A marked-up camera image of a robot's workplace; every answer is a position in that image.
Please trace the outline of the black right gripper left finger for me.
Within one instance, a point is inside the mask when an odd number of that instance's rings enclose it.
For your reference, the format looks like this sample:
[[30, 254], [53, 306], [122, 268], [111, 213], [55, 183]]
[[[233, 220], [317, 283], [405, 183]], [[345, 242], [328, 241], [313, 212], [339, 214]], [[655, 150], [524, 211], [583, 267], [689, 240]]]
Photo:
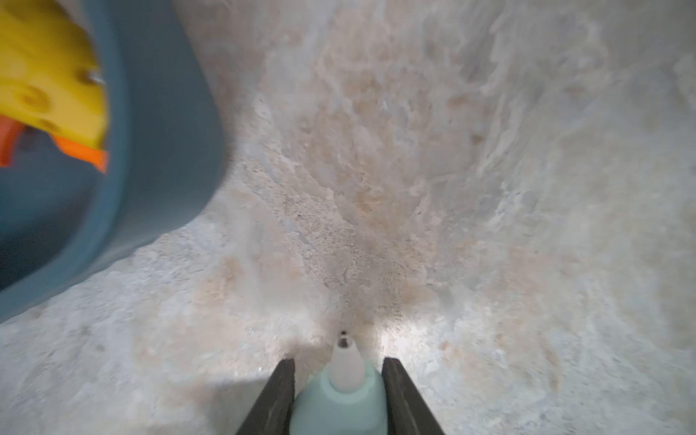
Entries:
[[237, 435], [288, 435], [295, 401], [295, 360], [281, 360]]

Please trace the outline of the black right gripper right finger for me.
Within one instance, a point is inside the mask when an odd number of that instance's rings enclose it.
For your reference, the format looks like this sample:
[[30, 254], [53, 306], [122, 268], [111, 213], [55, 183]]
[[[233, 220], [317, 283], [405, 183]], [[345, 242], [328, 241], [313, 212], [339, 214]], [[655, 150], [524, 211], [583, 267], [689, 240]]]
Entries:
[[386, 391], [389, 435], [445, 434], [399, 359], [384, 359], [382, 378]]

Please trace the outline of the mint green glue gun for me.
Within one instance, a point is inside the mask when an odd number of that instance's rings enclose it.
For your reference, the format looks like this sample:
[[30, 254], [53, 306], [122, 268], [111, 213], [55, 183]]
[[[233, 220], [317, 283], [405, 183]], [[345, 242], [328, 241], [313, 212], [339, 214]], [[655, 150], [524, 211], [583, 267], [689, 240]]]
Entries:
[[366, 362], [346, 331], [329, 364], [295, 398], [291, 434], [386, 434], [387, 397], [382, 375]]

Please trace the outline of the yellow glue gun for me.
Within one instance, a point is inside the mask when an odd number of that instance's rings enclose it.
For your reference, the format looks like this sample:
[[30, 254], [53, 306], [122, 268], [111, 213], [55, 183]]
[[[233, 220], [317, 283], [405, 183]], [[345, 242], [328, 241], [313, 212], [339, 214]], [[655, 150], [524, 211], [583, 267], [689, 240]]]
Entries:
[[108, 129], [90, 38], [56, 1], [1, 3], [1, 114], [101, 150]]

